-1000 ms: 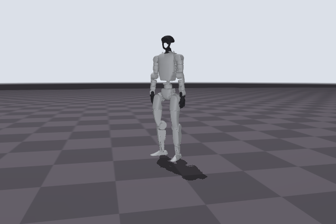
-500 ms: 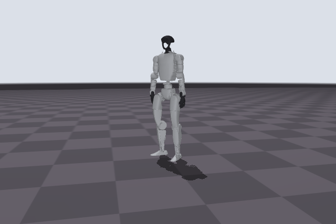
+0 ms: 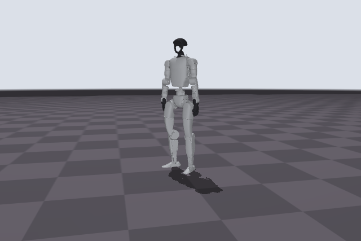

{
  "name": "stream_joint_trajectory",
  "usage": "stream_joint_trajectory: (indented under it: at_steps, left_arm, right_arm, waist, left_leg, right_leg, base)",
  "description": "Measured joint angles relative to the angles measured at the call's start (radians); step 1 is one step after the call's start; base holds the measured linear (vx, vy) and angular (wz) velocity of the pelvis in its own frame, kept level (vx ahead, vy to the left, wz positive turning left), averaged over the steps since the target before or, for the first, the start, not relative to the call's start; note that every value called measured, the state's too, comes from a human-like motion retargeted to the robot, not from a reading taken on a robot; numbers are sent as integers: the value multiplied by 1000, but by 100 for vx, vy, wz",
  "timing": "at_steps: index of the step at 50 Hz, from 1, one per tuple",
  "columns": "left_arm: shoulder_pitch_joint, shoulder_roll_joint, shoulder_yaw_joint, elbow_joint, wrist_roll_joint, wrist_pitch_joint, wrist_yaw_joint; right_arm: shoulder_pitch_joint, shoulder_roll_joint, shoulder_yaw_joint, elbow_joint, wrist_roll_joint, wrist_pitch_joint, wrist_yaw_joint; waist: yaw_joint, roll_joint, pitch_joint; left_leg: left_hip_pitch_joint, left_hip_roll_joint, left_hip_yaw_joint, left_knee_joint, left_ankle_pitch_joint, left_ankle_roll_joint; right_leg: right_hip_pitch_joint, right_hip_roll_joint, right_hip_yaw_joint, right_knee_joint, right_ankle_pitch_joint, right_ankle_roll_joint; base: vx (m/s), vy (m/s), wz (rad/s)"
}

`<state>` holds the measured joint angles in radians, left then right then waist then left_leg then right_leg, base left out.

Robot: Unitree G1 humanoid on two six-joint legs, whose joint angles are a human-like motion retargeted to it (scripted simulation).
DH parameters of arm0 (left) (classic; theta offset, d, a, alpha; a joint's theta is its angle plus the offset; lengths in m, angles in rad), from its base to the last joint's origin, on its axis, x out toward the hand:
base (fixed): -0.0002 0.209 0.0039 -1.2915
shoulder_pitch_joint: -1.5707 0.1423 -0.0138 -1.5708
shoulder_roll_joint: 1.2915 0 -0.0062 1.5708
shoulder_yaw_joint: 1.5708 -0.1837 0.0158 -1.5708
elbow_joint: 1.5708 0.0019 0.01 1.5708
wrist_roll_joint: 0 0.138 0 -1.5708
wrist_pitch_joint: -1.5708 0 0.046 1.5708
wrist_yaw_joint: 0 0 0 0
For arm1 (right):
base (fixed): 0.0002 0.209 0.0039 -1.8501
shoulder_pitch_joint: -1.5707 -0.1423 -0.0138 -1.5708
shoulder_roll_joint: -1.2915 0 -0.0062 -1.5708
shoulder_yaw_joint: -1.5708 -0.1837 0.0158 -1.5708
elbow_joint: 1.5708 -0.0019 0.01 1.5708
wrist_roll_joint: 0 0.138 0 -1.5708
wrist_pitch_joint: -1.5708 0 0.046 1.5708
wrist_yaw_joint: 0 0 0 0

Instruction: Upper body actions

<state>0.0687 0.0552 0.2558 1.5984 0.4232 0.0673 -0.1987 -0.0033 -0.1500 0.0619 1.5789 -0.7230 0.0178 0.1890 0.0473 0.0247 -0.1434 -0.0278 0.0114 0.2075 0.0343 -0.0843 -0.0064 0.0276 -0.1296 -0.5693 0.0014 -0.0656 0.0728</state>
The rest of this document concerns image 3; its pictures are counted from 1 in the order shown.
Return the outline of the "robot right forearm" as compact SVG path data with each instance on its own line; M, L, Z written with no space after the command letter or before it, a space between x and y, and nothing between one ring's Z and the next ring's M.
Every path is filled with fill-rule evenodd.
M166 97L168 95L168 89L169 89L168 86L162 84L162 94L161 94L162 98L161 98L161 101L162 101L163 98L166 99ZM166 101L167 101L167 99L166 99Z

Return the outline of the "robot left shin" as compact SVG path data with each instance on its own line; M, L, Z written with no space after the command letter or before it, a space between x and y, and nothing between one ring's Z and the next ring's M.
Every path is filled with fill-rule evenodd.
M193 168L193 156L195 152L195 134L192 133L192 138L186 137L186 154L188 156L188 166Z

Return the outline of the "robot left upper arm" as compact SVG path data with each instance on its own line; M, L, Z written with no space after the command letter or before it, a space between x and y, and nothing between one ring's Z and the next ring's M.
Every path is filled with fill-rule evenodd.
M191 78L189 78L190 85L195 85L195 78L197 77L197 60L194 58L187 58L187 63L190 66Z

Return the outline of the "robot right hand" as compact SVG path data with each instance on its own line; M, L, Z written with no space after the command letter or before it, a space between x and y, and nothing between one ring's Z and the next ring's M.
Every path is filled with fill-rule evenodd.
M164 109L165 109L165 103L166 103L166 99L163 98L163 99L162 99L162 102L161 102L163 111L164 111Z

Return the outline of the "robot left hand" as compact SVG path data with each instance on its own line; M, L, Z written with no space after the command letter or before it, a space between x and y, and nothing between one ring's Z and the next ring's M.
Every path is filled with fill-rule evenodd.
M199 113L198 104L199 104L199 102L196 103L196 99L193 99L193 105L194 105L193 110L192 110L193 116L196 116L196 115L198 115L198 113Z

